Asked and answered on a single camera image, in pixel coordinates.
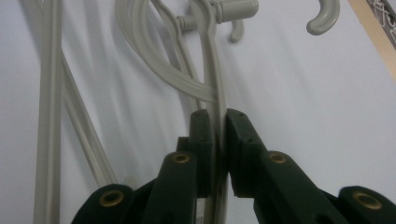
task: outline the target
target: hanger hook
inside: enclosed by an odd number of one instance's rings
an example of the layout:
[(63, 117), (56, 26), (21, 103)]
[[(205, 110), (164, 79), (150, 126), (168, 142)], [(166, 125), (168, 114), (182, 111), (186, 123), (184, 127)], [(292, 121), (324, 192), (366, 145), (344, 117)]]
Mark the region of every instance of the hanger hook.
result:
[(339, 0), (319, 0), (319, 14), (306, 25), (306, 30), (311, 35), (322, 35), (330, 30), (340, 15)]

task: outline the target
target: brass grommet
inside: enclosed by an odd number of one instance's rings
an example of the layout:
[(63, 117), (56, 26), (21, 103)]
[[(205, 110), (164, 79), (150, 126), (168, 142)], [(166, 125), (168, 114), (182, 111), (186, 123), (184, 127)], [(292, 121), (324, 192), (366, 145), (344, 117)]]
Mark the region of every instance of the brass grommet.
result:
[(109, 190), (102, 194), (99, 204), (103, 207), (112, 207), (123, 200), (124, 194), (118, 189)]
[(373, 210), (378, 210), (382, 208), (382, 203), (375, 197), (370, 194), (363, 193), (361, 191), (356, 191), (352, 195), (353, 199), (359, 204), (363, 205), (366, 208), (370, 208)]
[(173, 156), (172, 160), (177, 163), (184, 163), (190, 160), (190, 157), (186, 154), (176, 154)]
[(276, 152), (271, 153), (269, 157), (271, 161), (276, 163), (283, 163), (286, 161), (286, 158), (282, 154)]

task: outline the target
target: wooden edge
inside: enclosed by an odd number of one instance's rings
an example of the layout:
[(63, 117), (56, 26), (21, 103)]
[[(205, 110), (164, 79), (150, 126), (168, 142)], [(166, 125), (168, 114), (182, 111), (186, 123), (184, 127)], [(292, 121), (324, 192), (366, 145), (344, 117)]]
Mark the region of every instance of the wooden edge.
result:
[(367, 1), (348, 0), (348, 2), (358, 16), (367, 35), (371, 38), (393, 80), (396, 81), (396, 49), (390, 43)]

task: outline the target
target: white rod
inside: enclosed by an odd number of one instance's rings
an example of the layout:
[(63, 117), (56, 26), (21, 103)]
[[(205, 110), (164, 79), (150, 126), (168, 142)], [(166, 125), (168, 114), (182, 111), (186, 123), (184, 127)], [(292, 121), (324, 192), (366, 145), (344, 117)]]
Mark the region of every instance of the white rod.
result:
[[(40, 31), (43, 30), (43, 6), (41, 0), (23, 0), (23, 2), (27, 6), (29, 13), (33, 18), (37, 33), (41, 35)], [(91, 167), (93, 177), (99, 187), (117, 183), (116, 176), (108, 162), (106, 153), (100, 143), (99, 137), (96, 134), (90, 115), (82, 101), (76, 81), (73, 79), (73, 75), (63, 53), (62, 63), (62, 74), (64, 76), (64, 104), (84, 151), (85, 157)]]
[(44, 2), (34, 224), (59, 223), (61, 172), (61, 0)]

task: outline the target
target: white background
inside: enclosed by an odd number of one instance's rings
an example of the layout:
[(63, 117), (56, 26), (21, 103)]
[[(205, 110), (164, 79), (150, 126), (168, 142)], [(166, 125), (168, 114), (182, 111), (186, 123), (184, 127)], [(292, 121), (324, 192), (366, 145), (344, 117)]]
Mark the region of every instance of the white background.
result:
[[(165, 3), (176, 14), (188, 6)], [(337, 195), (361, 185), (396, 202), (396, 85), (346, 0), (341, 7), (322, 36), (305, 30), (318, 13), (314, 0), (260, 1), (237, 44), (227, 40), (231, 24), (219, 25), (227, 105), (319, 188)], [(186, 97), (127, 45), (114, 1), (67, 0), (63, 17), (66, 59), (117, 178), (133, 175), (141, 186), (187, 135)], [(40, 47), (31, 27), (19, 1), (0, 1), (0, 223), (33, 220)], [(198, 35), (186, 37), (202, 72)], [(61, 220), (69, 223), (97, 187), (65, 110), (62, 125)], [(227, 223), (257, 223), (252, 201), (231, 190), (228, 211)]]

